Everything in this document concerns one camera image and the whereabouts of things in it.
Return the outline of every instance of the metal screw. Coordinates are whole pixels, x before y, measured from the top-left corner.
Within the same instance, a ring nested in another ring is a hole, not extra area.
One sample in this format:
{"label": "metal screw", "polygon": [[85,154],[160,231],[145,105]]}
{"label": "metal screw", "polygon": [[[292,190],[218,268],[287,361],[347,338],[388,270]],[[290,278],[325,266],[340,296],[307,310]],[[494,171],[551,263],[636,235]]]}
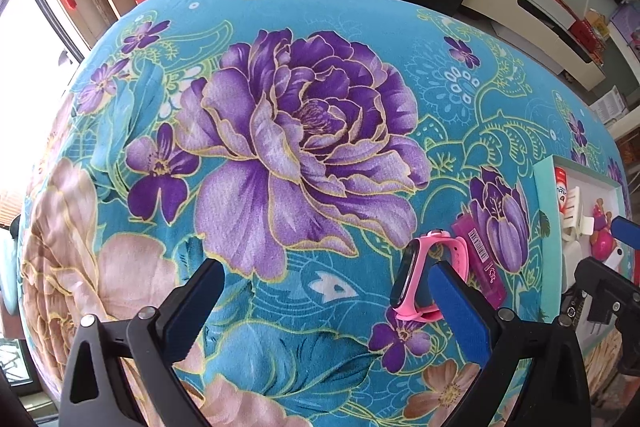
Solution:
{"label": "metal screw", "polygon": [[510,310],[508,308],[500,308],[498,310],[498,317],[500,317],[505,322],[511,322],[515,316],[516,314],[513,313],[513,310]]}
{"label": "metal screw", "polygon": [[85,315],[80,319],[80,325],[83,328],[88,328],[95,322],[95,317],[93,315]]}
{"label": "metal screw", "polygon": [[568,328],[574,322],[567,315],[559,315],[558,316],[558,324],[560,324],[563,328]]}
{"label": "metal screw", "polygon": [[156,309],[153,306],[145,306],[138,312],[138,318],[147,320],[156,314]]}

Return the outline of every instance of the white box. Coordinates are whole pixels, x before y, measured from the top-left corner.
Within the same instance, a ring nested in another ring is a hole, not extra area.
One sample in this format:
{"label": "white box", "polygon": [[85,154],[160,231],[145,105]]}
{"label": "white box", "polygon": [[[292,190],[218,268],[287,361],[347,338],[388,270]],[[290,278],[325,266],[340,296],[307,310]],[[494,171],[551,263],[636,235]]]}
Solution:
{"label": "white box", "polygon": [[553,20],[561,25],[565,30],[568,30],[574,23],[575,17],[571,15],[558,1],[556,0],[530,0],[533,4],[536,4],[543,11],[546,12]]}

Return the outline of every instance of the pink box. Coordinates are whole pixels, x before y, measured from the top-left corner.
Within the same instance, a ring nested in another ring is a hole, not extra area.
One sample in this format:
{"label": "pink box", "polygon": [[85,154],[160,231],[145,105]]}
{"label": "pink box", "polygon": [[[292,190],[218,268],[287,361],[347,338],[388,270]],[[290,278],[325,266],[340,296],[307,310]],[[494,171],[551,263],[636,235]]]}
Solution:
{"label": "pink box", "polygon": [[465,240],[469,268],[478,279],[482,295],[497,310],[504,302],[507,290],[504,288],[493,259],[480,239],[474,218],[469,214],[463,214],[451,225],[451,230]]}

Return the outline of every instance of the watch face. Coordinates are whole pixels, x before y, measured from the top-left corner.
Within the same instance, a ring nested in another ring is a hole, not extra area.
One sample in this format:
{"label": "watch face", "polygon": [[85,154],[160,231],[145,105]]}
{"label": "watch face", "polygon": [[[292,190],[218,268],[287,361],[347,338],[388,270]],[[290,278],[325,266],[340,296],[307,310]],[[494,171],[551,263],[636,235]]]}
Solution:
{"label": "watch face", "polygon": [[404,250],[402,250],[402,259],[398,273],[396,273],[396,282],[394,282],[394,287],[391,288],[391,295],[389,297],[389,303],[392,308],[398,308],[404,301],[407,288],[409,288],[409,281],[414,273],[415,261],[418,259],[419,251],[420,241],[418,239],[412,239],[411,242],[404,247]]}

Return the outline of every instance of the bed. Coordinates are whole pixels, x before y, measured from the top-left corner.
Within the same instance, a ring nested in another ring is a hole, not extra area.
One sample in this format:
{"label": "bed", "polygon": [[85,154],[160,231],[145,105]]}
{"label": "bed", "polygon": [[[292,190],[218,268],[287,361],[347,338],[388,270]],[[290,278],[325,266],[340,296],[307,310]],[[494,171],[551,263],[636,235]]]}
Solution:
{"label": "bed", "polygon": [[541,320],[533,165],[609,175],[628,212],[615,143],[567,87],[397,0],[149,0],[60,106],[20,230],[36,367],[59,393],[84,314],[128,319],[213,257],[225,290],[174,369],[214,426],[439,427],[479,369],[445,321],[389,308],[404,245],[473,213],[504,305]]}

